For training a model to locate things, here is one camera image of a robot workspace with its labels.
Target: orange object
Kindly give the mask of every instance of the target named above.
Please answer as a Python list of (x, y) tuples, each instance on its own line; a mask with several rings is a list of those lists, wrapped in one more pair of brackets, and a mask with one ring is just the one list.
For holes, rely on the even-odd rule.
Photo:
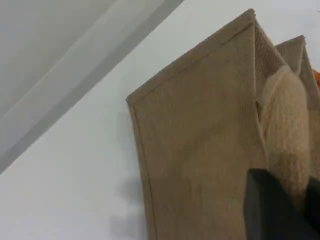
[(313, 70), (314, 78), (316, 81), (316, 84), (318, 85), (318, 89), (320, 90), (320, 73), (316, 70)]

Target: beige fabric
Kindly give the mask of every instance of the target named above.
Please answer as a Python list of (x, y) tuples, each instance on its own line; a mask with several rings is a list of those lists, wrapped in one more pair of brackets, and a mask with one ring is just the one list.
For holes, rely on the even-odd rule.
[(284, 186), (295, 206), (303, 210), (310, 177), (305, 89), (298, 76), (283, 66), (267, 80), (261, 99), (267, 168)]
[(250, 9), (127, 98), (150, 240), (245, 239), (246, 173), (266, 167), (256, 103), (284, 65)]

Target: folded fabric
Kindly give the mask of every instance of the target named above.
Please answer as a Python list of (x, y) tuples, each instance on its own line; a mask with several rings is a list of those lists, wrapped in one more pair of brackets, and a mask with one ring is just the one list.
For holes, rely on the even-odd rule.
[[(320, 96), (304, 38), (275, 47), (252, 9), (127, 98), (150, 240), (246, 238), (246, 174), (267, 166), (257, 103), (283, 66), (301, 79), (310, 128), (320, 133)], [(310, 138), (310, 172), (320, 176), (320, 134)]]

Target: tan fabric bag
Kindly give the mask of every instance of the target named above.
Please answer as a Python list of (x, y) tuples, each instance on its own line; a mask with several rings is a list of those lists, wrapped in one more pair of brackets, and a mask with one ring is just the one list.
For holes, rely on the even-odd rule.
[(250, 9), (127, 98), (150, 240), (245, 239), (246, 173), (266, 166), (256, 102), (267, 78), (288, 64), (320, 109), (304, 38), (277, 49)]

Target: black object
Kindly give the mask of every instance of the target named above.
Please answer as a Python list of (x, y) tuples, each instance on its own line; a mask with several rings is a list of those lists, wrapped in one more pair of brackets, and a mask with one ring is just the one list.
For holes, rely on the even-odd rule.
[(265, 169), (250, 169), (243, 216), (247, 240), (320, 240), (320, 182), (310, 178), (304, 214)]

